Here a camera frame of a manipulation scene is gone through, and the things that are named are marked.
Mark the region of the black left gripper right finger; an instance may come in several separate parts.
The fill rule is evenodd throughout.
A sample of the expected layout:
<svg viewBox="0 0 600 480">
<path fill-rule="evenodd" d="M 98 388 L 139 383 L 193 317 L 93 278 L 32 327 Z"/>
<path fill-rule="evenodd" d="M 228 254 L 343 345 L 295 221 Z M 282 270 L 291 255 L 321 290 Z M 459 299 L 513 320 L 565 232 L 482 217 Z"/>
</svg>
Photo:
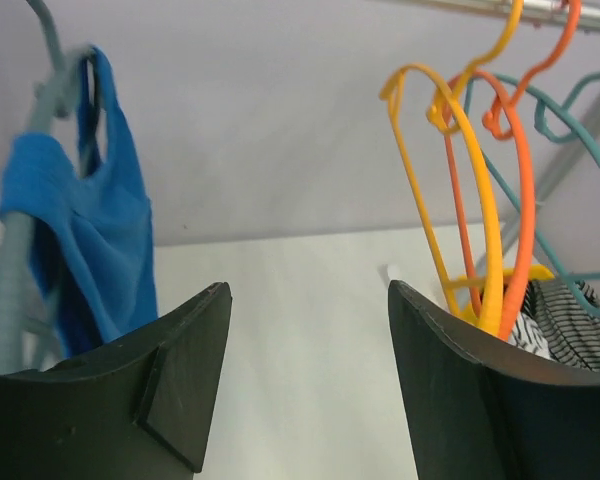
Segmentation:
<svg viewBox="0 0 600 480">
<path fill-rule="evenodd" d="M 511 346 L 408 284 L 388 311 L 422 479 L 600 479 L 600 373 Z"/>
</svg>

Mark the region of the dark blue-grey hanger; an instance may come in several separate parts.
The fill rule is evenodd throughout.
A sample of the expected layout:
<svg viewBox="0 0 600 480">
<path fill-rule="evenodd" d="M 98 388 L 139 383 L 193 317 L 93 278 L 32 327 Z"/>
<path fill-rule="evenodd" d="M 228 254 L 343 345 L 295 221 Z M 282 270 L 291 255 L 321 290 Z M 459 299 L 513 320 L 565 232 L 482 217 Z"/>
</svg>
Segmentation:
<svg viewBox="0 0 600 480">
<path fill-rule="evenodd" d="M 36 101 L 27 124 L 29 132 L 49 134 L 54 121 L 65 120 L 75 111 L 81 90 L 79 66 L 92 61 L 89 46 L 62 51 L 52 14 L 43 1 L 30 1 L 45 36 L 52 73 L 36 91 Z M 60 355 L 60 342 L 53 323 L 59 311 L 66 268 L 60 263 L 57 277 L 45 300 L 46 317 L 38 319 L 26 312 L 28 264 L 36 220 L 24 213 L 5 215 L 4 237 L 0 245 L 0 375 L 25 368 L 39 369 L 52 353 Z"/>
</svg>

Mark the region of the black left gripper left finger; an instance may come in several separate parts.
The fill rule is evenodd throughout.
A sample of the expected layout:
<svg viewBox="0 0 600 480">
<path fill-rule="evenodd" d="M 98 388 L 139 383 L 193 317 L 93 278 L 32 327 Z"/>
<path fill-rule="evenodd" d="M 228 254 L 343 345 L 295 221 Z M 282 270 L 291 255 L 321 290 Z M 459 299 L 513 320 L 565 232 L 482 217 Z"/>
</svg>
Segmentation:
<svg viewBox="0 0 600 480">
<path fill-rule="evenodd" d="M 190 479 L 231 317 L 227 283 L 44 371 L 0 375 L 0 479 Z"/>
</svg>

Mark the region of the blue tank top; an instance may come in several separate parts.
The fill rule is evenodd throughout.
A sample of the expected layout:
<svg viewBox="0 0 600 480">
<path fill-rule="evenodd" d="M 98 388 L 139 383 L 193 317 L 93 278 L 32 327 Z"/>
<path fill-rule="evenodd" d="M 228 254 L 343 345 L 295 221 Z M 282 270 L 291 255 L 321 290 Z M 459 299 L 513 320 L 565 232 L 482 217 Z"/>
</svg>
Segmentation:
<svg viewBox="0 0 600 480">
<path fill-rule="evenodd" d="M 100 50 L 78 64 L 78 149 L 90 145 L 100 112 L 107 149 L 93 149 L 78 177 L 62 145 L 46 133 L 23 133 L 12 144 L 2 177 L 0 215 L 35 218 L 30 267 L 48 295 L 65 263 L 53 324 L 67 356 L 112 342 L 158 317 L 151 203 L 112 66 Z"/>
</svg>

